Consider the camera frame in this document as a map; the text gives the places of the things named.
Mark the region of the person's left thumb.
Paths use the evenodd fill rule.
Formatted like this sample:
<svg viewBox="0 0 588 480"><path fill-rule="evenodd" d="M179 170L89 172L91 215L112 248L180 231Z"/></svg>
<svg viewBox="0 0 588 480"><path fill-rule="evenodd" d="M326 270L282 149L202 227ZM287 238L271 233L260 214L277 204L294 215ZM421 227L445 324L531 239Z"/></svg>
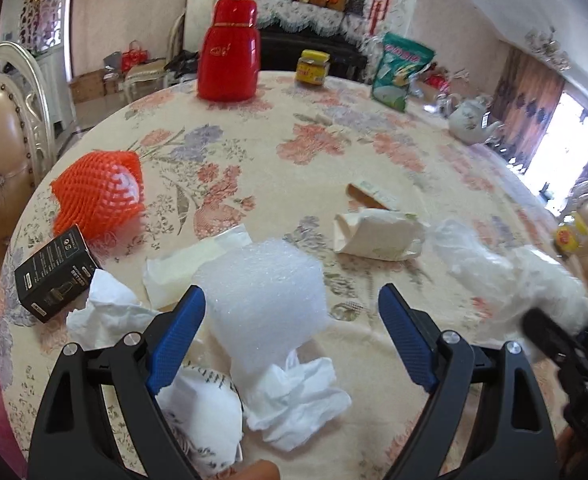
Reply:
<svg viewBox="0 0 588 480"><path fill-rule="evenodd" d="M280 480L279 467L269 460L259 460L242 471L236 472L229 480Z"/></svg>

